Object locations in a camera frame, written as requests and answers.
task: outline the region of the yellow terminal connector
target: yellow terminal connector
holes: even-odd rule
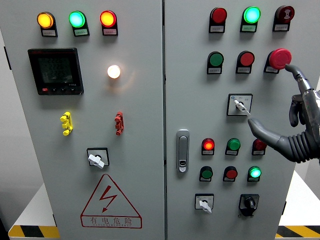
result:
[[[71,113],[66,111],[61,117],[60,121],[62,122],[62,128],[65,129],[63,131],[64,136],[68,136],[72,130],[74,129],[74,126],[72,124],[71,120]]]

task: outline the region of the green indicator light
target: green indicator light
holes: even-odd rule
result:
[[[253,166],[249,169],[249,174],[252,178],[258,178],[261,175],[261,170],[257,166]]]
[[[228,141],[227,146],[232,151],[237,151],[240,148],[240,141],[237,138],[232,138]]]
[[[248,24],[255,24],[260,18],[260,9],[256,6],[250,6],[245,9],[243,18]]]
[[[210,57],[210,64],[215,67],[221,65],[223,61],[224,61],[224,58],[220,53],[214,53]]]
[[[69,15],[69,22],[74,28],[81,28],[86,22],[85,15],[80,11],[73,11]]]
[[[204,171],[202,172],[202,177],[203,177],[204,179],[209,179],[209,178],[212,177],[212,175],[213,175],[213,173],[212,173],[212,171],[210,171],[210,170],[204,170]]]

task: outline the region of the white switch knob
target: white switch knob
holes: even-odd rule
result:
[[[205,201],[199,201],[200,207],[202,208],[203,211],[205,211],[208,214],[211,214],[211,208],[208,206],[208,203]]]
[[[93,156],[92,154],[89,155],[88,161],[91,165],[95,165],[96,167],[103,169],[105,166],[105,163],[101,161],[101,157],[99,156]]]

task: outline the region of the red push button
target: red push button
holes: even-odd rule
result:
[[[295,16],[295,10],[292,6],[281,6],[275,12],[275,17],[279,23],[288,24]]]
[[[227,11],[224,8],[216,7],[212,11],[211,18],[217,24],[224,23],[227,19]]]
[[[286,64],[290,64],[292,59],[291,52],[285,48],[274,50],[269,57],[269,64],[277,70],[284,69]]]
[[[263,141],[256,139],[253,142],[253,147],[257,150],[257,151],[264,151],[267,148],[267,144],[265,144]]]
[[[252,52],[246,52],[240,57],[240,63],[246,67],[252,65],[254,61],[255,61],[255,56],[253,55]]]
[[[226,173],[226,177],[228,179],[235,179],[238,176],[238,173],[236,170],[230,170]]]

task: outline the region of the digital power meter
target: digital power meter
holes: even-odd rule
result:
[[[28,55],[39,95],[84,93],[76,48],[35,48]]]

